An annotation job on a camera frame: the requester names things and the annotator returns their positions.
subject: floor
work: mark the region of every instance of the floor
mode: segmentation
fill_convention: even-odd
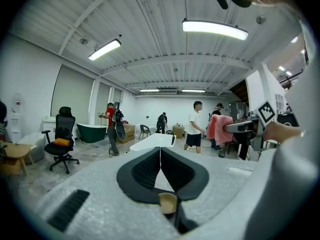
[[[138,143],[139,133],[136,133],[135,139],[128,141],[124,144],[117,145],[121,156],[126,156],[126,152],[130,151],[130,146]],[[186,142],[185,138],[176,139],[175,147],[184,148]],[[211,142],[209,140],[202,140],[201,154],[212,157],[218,157],[218,152],[211,148]],[[62,183],[68,177],[72,176],[76,172],[89,166],[90,164],[104,160],[111,159],[108,155],[109,145],[95,147],[92,144],[84,144],[80,141],[76,141],[74,151],[70,152],[73,158],[79,159],[80,164],[76,162],[68,162],[70,174],[66,174],[66,169],[63,163],[58,164],[53,168],[53,171],[49,171],[49,166],[54,163],[54,159],[51,155],[46,154],[43,159],[36,162],[34,165],[28,165],[28,176],[24,173],[21,175],[8,176],[7,182],[11,188],[13,194],[28,208],[32,209],[37,205],[37,202],[52,188]],[[195,148],[189,150],[197,155]],[[231,151],[230,154],[225,155],[226,159],[237,159],[237,152]]]

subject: bathtub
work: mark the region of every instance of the bathtub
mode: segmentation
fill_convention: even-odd
[[[94,143],[105,139],[107,126],[106,125],[90,125],[77,123],[80,132],[81,140],[85,143]]]

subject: pink cloth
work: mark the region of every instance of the pink cloth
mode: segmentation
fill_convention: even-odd
[[[216,145],[232,141],[233,133],[225,132],[224,126],[232,125],[233,120],[231,116],[213,114],[212,119],[208,124],[206,137],[211,140],[215,139]]]

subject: corrugated metal ceiling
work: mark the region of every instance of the corrugated metal ceiling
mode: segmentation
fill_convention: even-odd
[[[256,17],[261,15],[266,17],[263,25],[256,23]],[[237,25],[249,36],[241,41],[222,35],[186,33],[182,30],[184,18]],[[167,87],[172,83],[170,86],[174,87],[174,82],[194,82],[218,91],[234,73],[247,70],[222,62],[168,62],[166,56],[207,55],[250,62],[263,53],[273,37],[293,35],[288,30],[296,24],[277,7],[240,8],[230,1],[229,9],[223,10],[216,0],[29,0],[10,32],[54,53],[75,58],[80,65],[90,65],[98,74],[107,73],[106,78],[117,80],[124,87],[140,84],[133,90],[148,83],[159,82],[159,87],[161,83]],[[88,44],[80,44],[82,38]],[[115,38],[120,40],[120,48],[95,61],[88,59],[95,48]],[[130,62],[157,57],[163,58],[161,63],[126,68]],[[118,63],[125,68],[117,69]]]

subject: office chair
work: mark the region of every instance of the office chair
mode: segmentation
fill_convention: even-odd
[[[55,136],[54,138],[61,138],[70,141],[69,146],[59,146],[55,145],[50,141],[48,133],[50,130],[44,130],[41,133],[46,135],[46,139],[48,140],[48,144],[44,147],[44,150],[51,155],[54,155],[55,162],[50,165],[49,170],[52,171],[52,168],[57,164],[63,162],[66,171],[66,174],[69,174],[69,169],[66,165],[66,161],[76,161],[77,164],[80,164],[78,159],[72,158],[71,155],[68,154],[69,151],[74,150],[74,141],[72,139],[72,129],[74,127],[76,118],[71,114],[71,108],[67,106],[63,106],[59,110],[59,114],[55,117]]]
[[[148,126],[145,126],[145,125],[143,125],[143,124],[140,124],[140,130],[141,130],[141,133],[140,133],[140,135],[139,135],[139,139],[138,139],[138,140],[140,140],[141,134],[142,134],[142,138],[144,137],[145,134],[146,134],[146,137],[147,137],[147,138],[148,138],[148,134],[151,135],[151,131],[150,131],[150,129],[149,129]]]

